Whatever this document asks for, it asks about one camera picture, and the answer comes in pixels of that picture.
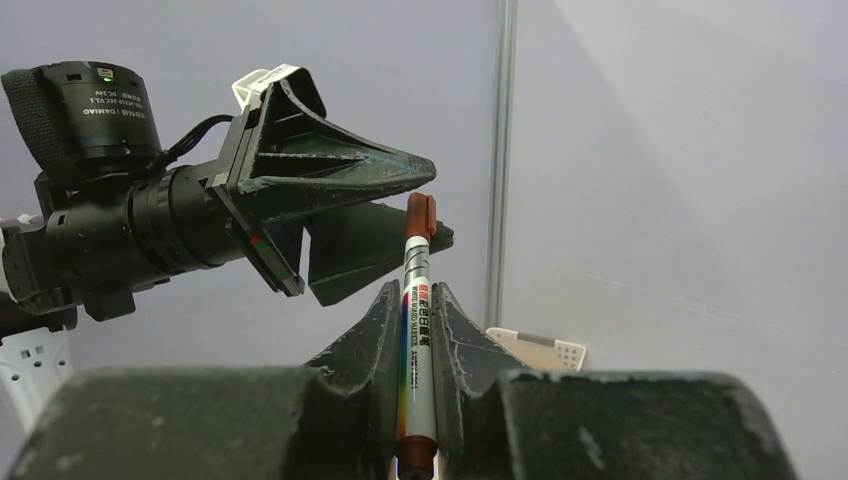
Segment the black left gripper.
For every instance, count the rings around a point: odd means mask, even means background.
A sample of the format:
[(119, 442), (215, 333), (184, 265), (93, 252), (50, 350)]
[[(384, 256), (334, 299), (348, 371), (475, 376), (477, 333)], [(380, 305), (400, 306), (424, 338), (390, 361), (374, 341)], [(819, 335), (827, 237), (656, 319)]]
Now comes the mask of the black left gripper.
[[(431, 182), (433, 161), (329, 121), (304, 67), (242, 113), (202, 120), (131, 190), (129, 231), (139, 258), (129, 270), (131, 289), (246, 258), (273, 290), (299, 295), (302, 225), (263, 227), (260, 220), (325, 210), (305, 222), (308, 286), (320, 305), (335, 305), (404, 265), (406, 211), (369, 201)], [(216, 159), (175, 164), (221, 123), (229, 127)]]

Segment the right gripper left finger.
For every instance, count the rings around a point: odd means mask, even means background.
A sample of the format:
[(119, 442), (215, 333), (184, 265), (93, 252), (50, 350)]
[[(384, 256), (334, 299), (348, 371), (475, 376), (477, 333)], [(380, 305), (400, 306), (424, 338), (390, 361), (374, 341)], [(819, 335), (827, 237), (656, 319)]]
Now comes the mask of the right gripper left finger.
[(48, 401), (10, 479), (387, 479), (401, 292), (300, 366), (101, 368)]

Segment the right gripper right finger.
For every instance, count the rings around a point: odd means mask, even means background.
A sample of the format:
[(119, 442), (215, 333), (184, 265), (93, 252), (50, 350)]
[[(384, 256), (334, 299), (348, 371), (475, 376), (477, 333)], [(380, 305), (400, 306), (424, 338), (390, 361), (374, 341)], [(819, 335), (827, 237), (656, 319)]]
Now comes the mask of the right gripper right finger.
[(434, 288), (446, 479), (793, 479), (759, 398), (692, 371), (540, 371)]

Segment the red whiteboard marker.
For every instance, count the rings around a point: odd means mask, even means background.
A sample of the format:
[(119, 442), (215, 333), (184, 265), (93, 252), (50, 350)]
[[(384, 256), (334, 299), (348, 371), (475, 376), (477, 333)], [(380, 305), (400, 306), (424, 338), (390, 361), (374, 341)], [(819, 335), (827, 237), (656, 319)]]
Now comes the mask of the red whiteboard marker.
[(431, 479), (438, 451), (429, 279), (430, 245), (406, 241), (395, 457), (400, 479)]

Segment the red marker cap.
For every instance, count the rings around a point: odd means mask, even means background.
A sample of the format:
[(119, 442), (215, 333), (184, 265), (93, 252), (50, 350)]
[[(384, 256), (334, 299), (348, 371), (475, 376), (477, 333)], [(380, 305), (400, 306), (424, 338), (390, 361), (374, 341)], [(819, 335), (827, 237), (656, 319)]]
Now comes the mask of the red marker cap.
[(406, 206), (406, 237), (430, 241), (437, 232), (436, 202), (432, 195), (412, 193)]

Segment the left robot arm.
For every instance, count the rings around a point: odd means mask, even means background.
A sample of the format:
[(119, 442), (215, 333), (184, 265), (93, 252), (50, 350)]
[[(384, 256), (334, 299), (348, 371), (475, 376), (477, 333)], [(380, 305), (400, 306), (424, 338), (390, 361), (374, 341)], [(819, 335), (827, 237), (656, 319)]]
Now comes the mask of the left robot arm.
[(24, 432), (69, 378), (84, 310), (134, 312), (138, 292), (244, 258), (275, 292), (323, 306), (404, 261), (405, 214), (384, 199), (435, 164), (328, 120), (310, 72), (257, 69), (163, 147), (134, 71), (65, 61), (2, 76), (40, 172), (37, 215), (1, 224), (1, 381)]

